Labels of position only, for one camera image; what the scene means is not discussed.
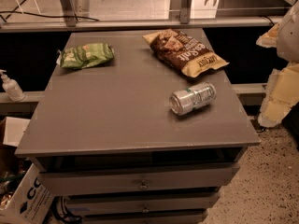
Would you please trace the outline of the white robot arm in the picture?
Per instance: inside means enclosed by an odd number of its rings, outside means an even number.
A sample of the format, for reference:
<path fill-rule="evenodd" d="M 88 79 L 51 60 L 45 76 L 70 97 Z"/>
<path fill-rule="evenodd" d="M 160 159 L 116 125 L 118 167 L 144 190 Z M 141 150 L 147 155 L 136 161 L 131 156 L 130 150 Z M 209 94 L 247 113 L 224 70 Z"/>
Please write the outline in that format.
<path fill-rule="evenodd" d="M 278 27 L 277 53 L 288 62 L 299 63 L 299 0 L 286 13 Z"/>

